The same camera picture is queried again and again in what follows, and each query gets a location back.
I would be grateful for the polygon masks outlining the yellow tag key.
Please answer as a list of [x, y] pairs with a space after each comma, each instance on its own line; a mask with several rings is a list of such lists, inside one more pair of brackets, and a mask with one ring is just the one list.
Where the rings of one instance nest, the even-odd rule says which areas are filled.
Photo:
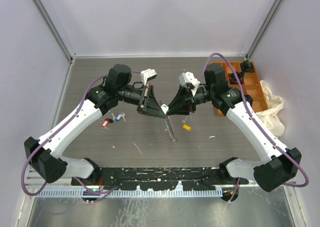
[[185, 129], [186, 131], [191, 131], [192, 130], [192, 128], [187, 124], [187, 120], [188, 120], [188, 116], [186, 116], [183, 120], [182, 120], [182, 122], [181, 122], [181, 124], [182, 124], [182, 128], [183, 129]]

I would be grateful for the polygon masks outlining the cream cloth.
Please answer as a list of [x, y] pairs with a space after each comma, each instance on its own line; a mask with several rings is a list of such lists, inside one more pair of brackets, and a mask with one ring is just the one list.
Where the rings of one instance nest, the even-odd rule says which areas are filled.
[[271, 133], [279, 138], [285, 133], [285, 126], [278, 117], [278, 113], [284, 108], [284, 99], [274, 95], [265, 80], [261, 80], [260, 85], [267, 103], [267, 110], [257, 112], [256, 115]]

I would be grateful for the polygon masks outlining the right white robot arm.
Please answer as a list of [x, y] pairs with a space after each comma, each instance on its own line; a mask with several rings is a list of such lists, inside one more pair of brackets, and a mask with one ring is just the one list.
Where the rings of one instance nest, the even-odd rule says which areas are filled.
[[196, 111], [196, 106], [211, 102], [231, 120], [249, 140], [259, 156], [258, 161], [237, 157], [219, 164], [219, 178], [231, 184], [236, 178], [255, 181], [264, 191], [271, 192], [293, 179], [298, 172], [302, 154], [288, 148], [262, 123], [238, 88], [230, 87], [220, 64], [209, 64], [201, 84], [191, 72], [179, 76], [179, 89], [168, 105], [167, 115], [184, 115]]

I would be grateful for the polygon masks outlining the green key tag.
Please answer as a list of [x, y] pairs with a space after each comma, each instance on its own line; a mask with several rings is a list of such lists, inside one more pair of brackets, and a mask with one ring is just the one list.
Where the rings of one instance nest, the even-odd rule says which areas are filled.
[[169, 110], [169, 107], [166, 104], [162, 104], [161, 109], [164, 112], [164, 114], [166, 115]]

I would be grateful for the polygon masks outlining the metal key holder blue handle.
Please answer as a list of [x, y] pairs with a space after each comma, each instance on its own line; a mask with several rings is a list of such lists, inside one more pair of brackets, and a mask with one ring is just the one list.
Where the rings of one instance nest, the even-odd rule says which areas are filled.
[[173, 125], [169, 116], [166, 116], [164, 119], [165, 127], [167, 129], [168, 135], [173, 142], [176, 142], [178, 139], [175, 135]]

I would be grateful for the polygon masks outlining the orange wooden divided tray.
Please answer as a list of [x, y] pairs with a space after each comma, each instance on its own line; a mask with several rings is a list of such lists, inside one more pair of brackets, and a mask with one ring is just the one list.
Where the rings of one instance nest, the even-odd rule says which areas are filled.
[[[253, 99], [252, 109], [255, 113], [262, 112], [268, 109], [265, 95], [263, 93], [260, 79], [256, 70], [256, 66], [253, 61], [249, 62], [252, 65], [252, 70], [246, 72], [243, 77], [240, 78], [240, 83], [245, 95], [250, 95]], [[226, 62], [211, 62], [211, 64], [220, 64], [225, 71], [225, 78], [231, 88], [238, 88], [239, 85], [235, 82], [235, 78], [231, 79], [232, 70]]]

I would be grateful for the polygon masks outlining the blue tag key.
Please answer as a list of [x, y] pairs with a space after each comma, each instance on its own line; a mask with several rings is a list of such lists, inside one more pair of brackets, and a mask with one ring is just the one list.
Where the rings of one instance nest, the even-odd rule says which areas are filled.
[[124, 112], [118, 113], [117, 115], [115, 115], [114, 113], [111, 113], [112, 120], [115, 122], [119, 122], [121, 120], [123, 120], [125, 122], [126, 121], [125, 115], [126, 114]]

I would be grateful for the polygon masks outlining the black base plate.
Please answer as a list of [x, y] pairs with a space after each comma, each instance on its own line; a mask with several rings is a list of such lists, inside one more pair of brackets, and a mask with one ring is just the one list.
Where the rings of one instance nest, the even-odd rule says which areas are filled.
[[82, 179], [86, 186], [98, 186], [110, 190], [119, 187], [123, 191], [172, 191], [179, 183], [183, 191], [215, 190], [216, 186], [237, 183], [236, 178], [222, 178], [220, 170], [213, 167], [103, 167], [95, 182]]

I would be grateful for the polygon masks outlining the red tag key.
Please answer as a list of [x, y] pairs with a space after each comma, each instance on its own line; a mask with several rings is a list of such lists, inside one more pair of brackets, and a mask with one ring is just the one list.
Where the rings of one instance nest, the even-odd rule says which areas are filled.
[[105, 130], [109, 130], [108, 125], [109, 125], [109, 124], [112, 124], [113, 122], [114, 122], [113, 119], [111, 119], [111, 118], [106, 118], [106, 119], [103, 121], [103, 123], [101, 124], [101, 128], [102, 128], [102, 129], [105, 129]]

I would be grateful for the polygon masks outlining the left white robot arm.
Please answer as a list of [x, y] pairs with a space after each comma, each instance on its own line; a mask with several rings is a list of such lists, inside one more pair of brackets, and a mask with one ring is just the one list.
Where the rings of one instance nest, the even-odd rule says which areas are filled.
[[38, 139], [29, 137], [24, 142], [30, 166], [47, 182], [54, 183], [61, 177], [82, 178], [88, 185], [100, 180], [100, 169], [89, 158], [75, 159], [63, 156], [69, 144], [90, 124], [104, 116], [119, 102], [135, 105], [141, 115], [165, 118], [165, 113], [155, 98], [154, 88], [149, 83], [156, 78], [153, 69], [140, 72], [141, 87], [130, 84], [131, 68], [116, 64], [102, 83], [92, 82], [86, 89], [79, 105], [52, 130]]

